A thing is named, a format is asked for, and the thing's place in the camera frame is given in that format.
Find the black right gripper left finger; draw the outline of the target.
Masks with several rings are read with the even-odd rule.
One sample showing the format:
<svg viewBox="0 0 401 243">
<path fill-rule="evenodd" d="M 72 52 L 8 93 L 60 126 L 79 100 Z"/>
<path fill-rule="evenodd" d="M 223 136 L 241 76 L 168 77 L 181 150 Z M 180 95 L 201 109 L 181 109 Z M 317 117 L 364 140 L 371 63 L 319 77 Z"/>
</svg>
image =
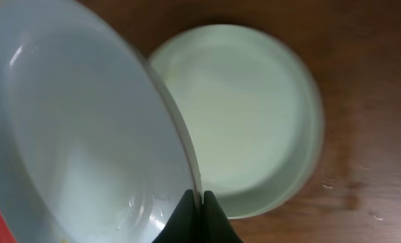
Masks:
<svg viewBox="0 0 401 243">
<path fill-rule="evenodd" d="M 197 211 L 193 190 L 187 190 L 153 243 L 192 243 L 197 233 Z"/>
</svg>

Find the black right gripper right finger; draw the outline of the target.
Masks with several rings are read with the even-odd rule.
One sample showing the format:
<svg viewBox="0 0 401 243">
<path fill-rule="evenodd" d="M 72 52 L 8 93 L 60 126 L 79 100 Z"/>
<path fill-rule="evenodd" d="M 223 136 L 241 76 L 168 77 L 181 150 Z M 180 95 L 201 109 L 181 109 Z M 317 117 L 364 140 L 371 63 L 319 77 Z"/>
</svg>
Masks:
<svg viewBox="0 0 401 243">
<path fill-rule="evenodd" d="M 243 243 L 212 191 L 205 191 L 200 212 L 201 234 L 206 243 Z"/>
</svg>

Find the green plate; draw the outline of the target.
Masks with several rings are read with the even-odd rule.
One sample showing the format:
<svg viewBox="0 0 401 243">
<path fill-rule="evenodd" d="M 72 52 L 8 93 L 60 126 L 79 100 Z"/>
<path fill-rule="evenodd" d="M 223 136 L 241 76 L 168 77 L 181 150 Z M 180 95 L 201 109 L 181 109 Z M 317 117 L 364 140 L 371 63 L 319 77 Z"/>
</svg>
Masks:
<svg viewBox="0 0 401 243">
<path fill-rule="evenodd" d="M 214 24 L 167 40 L 149 61 L 188 128 L 202 189 L 227 217 L 266 213 L 307 183 L 323 146 L 323 108 L 289 47 L 253 28 Z"/>
</svg>

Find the light blue plate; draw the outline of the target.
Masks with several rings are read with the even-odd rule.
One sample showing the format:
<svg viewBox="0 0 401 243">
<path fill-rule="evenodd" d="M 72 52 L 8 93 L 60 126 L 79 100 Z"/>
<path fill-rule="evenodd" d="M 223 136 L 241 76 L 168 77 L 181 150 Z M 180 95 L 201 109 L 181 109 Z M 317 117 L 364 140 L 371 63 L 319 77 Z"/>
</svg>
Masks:
<svg viewBox="0 0 401 243">
<path fill-rule="evenodd" d="M 0 213 L 17 242 L 152 242 L 199 209 L 188 131 L 145 58 L 76 1 L 0 1 Z"/>
</svg>

